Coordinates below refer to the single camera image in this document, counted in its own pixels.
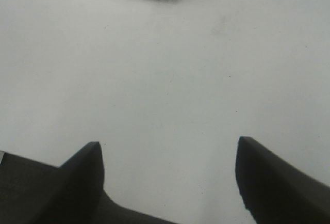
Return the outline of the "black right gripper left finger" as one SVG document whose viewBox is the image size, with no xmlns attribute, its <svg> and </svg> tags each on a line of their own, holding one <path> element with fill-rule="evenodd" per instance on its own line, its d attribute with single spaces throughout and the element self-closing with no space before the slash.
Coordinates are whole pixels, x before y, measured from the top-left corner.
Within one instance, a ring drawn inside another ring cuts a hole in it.
<svg viewBox="0 0 330 224">
<path fill-rule="evenodd" d="M 1 223 L 167 223 L 124 208 L 104 191 L 99 142 L 59 167 L 1 152 Z"/>
</svg>

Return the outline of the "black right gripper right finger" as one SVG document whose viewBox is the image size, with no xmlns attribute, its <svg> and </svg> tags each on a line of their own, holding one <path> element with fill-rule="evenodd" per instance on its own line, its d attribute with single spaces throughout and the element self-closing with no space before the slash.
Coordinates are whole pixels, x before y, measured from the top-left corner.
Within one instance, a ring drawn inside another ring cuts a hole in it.
<svg viewBox="0 0 330 224">
<path fill-rule="evenodd" d="M 329 186 L 251 137 L 238 140 L 235 176 L 256 223 L 329 223 Z"/>
</svg>

